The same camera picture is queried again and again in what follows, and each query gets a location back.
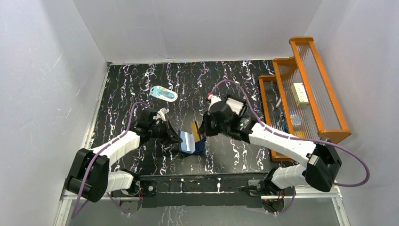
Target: black marble table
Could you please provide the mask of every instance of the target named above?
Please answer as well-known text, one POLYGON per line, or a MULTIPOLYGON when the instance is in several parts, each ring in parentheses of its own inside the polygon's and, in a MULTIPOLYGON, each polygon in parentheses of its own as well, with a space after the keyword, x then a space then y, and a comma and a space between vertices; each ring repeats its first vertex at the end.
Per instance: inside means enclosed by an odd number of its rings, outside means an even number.
MULTIPOLYGON (((216 83, 234 80, 247 92, 255 111, 263 119, 258 87, 260 75, 273 74, 269 60, 233 62, 195 62, 172 64, 112 65, 96 120, 91 147, 109 141, 126 127, 130 107, 136 101, 154 110, 167 108, 166 115, 176 131, 191 132, 191 123, 202 122, 207 107, 205 97, 216 83), (159 85, 179 97, 167 102, 150 96, 151 87, 159 85)), ((243 97, 232 84, 222 84, 216 94, 243 97)), ((135 109, 138 115, 142 107, 135 109)), ((151 140, 118 160, 112 170, 128 169, 140 175, 212 174, 268 172, 282 163, 271 162, 269 150, 234 141, 226 136, 208 137, 207 150, 199 155, 183 155, 177 145, 161 145, 151 140)))

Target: floor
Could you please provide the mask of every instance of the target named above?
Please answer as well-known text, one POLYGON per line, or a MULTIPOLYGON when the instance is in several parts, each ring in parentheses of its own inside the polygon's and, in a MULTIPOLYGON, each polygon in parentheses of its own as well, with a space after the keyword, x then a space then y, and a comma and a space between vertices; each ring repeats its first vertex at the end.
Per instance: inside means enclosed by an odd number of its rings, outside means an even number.
MULTIPOLYGON (((202 122, 207 107, 204 98, 223 79, 234 80, 244 87, 255 111, 263 119, 258 77, 273 72, 269 60, 112 65, 91 147, 100 146, 121 133, 130 107, 136 101, 144 101, 154 110, 167 108, 167 117, 175 130, 191 132, 191 122, 202 122), (166 102, 150 96, 149 89, 155 85, 173 90, 179 95, 178 99, 166 102)), ((232 84, 219 86, 216 93, 221 97, 227 93, 243 96, 232 84)), ((283 164, 271 162, 266 148, 223 135, 209 137, 206 147, 207 150, 199 155, 183 155, 177 145, 163 146, 151 140, 121 158, 112 170, 125 168, 140 175, 245 173, 268 172, 283 164)))

